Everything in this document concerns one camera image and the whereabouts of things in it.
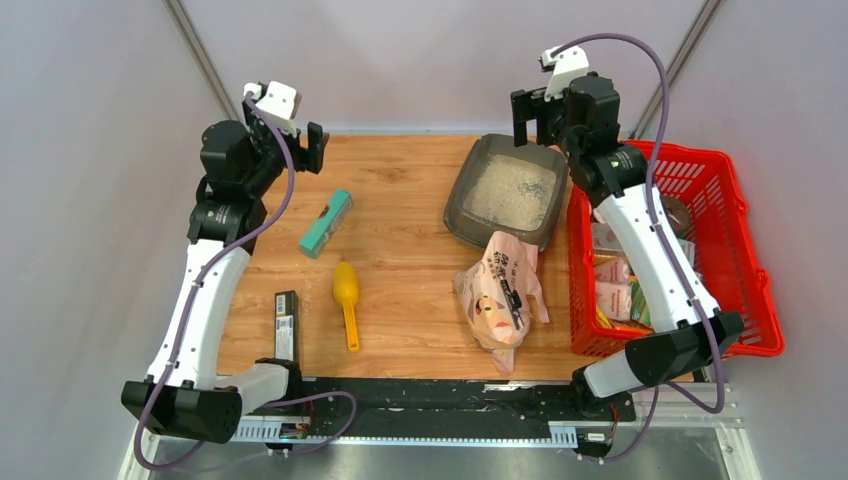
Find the pink cat litter bag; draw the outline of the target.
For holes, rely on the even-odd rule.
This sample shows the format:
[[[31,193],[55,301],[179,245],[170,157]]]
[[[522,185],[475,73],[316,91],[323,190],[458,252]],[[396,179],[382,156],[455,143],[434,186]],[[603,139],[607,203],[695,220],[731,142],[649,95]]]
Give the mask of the pink cat litter bag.
[[[509,376],[515,369],[515,353],[533,323],[550,321],[537,275],[539,247],[504,232],[494,232],[481,260],[453,280],[462,312],[471,334],[490,354],[497,371]],[[499,278],[503,277],[520,295],[524,326],[516,330]]]

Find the black bag clip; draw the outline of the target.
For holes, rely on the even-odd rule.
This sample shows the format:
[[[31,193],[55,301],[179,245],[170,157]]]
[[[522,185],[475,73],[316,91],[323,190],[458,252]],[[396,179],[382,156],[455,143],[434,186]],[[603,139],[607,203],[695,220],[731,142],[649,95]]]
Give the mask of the black bag clip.
[[[500,277],[499,282],[504,297],[508,303],[508,308],[512,317],[514,328],[516,330],[520,330],[524,326],[524,322],[520,313],[520,309],[522,307],[520,295],[510,287],[509,282],[505,278]]]

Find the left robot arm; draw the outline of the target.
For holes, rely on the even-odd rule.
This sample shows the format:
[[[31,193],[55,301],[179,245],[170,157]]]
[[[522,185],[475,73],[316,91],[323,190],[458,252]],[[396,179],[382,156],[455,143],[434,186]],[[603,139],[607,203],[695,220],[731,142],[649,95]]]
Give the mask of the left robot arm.
[[[205,170],[189,217],[187,260],[177,303],[160,349],[144,379],[129,380],[122,405],[152,433],[224,444],[241,418],[269,403],[291,415],[306,390],[296,362],[261,358],[230,376],[216,373],[218,352],[235,289],[257,237],[280,213],[263,196],[281,175],[317,174],[329,140],[310,122],[307,143],[287,132],[270,111],[242,103],[245,119],[224,120],[202,134]]]

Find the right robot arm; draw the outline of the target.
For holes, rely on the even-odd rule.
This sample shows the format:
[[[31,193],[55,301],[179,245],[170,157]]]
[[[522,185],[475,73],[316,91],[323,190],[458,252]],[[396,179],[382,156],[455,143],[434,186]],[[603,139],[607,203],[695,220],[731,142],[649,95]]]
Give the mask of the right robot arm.
[[[575,372],[574,412],[593,419],[617,394],[719,367],[743,320],[723,311],[695,274],[662,209],[648,159],[619,140],[613,82],[591,72],[572,80],[559,99],[547,99],[543,89],[518,90],[510,102],[515,145],[526,144],[526,124],[534,121],[537,144],[563,152],[574,185],[623,248],[651,316],[652,334]]]

